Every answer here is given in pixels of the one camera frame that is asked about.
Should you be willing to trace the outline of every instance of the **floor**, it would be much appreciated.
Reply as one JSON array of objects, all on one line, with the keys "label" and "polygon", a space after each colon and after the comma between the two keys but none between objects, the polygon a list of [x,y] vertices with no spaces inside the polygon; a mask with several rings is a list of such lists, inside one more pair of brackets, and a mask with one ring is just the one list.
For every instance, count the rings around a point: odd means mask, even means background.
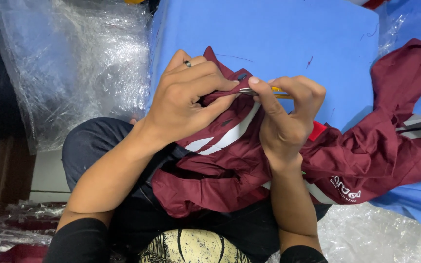
[{"label": "floor", "polygon": [[61,163],[61,150],[37,153],[30,200],[37,203],[65,202],[70,194]]}]

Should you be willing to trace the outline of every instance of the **black pants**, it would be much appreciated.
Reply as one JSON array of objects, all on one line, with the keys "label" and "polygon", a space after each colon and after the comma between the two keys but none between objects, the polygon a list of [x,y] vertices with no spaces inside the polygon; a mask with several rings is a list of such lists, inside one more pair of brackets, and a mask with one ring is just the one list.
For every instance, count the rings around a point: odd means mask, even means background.
[{"label": "black pants", "polygon": [[[63,146],[63,166],[71,191],[81,175],[131,131],[133,125],[113,118],[95,118],[74,128]],[[263,263],[279,249],[278,226],[269,199],[231,213],[207,211],[198,218],[172,218],[155,198],[150,178],[167,161],[179,160],[187,150],[171,144],[156,153],[128,197],[115,210],[111,242],[137,255],[160,233],[196,228],[224,236],[253,262]],[[330,205],[316,205],[320,220]]]}]

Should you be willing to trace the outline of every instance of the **blue foam pad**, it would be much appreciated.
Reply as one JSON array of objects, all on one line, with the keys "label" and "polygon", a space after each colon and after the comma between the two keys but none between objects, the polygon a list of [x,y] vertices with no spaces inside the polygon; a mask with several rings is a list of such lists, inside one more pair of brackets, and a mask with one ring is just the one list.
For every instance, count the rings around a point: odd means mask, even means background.
[{"label": "blue foam pad", "polygon": [[[162,0],[152,23],[147,110],[173,54],[195,57],[210,45],[234,71],[263,80],[304,75],[325,86],[316,120],[344,132],[372,110],[377,27],[376,13],[345,0]],[[280,102],[293,109],[291,100]]]}]

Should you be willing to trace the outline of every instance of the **black sleeve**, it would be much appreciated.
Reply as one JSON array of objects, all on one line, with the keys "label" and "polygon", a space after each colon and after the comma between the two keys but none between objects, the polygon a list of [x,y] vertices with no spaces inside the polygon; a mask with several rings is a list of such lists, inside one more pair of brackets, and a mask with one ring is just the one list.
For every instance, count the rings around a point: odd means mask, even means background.
[{"label": "black sleeve", "polygon": [[94,218],[81,218],[62,227],[51,240],[44,263],[107,263],[108,229]]},{"label": "black sleeve", "polygon": [[308,246],[287,248],[280,256],[280,263],[328,263],[318,250]]}]

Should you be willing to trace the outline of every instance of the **button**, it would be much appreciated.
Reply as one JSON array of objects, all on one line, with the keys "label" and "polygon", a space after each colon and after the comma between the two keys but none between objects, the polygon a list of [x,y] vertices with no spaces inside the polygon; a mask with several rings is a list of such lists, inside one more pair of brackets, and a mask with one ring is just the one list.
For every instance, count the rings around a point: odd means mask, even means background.
[{"label": "button", "polygon": [[241,81],[242,79],[246,78],[246,73],[243,73],[238,76],[238,80]]}]

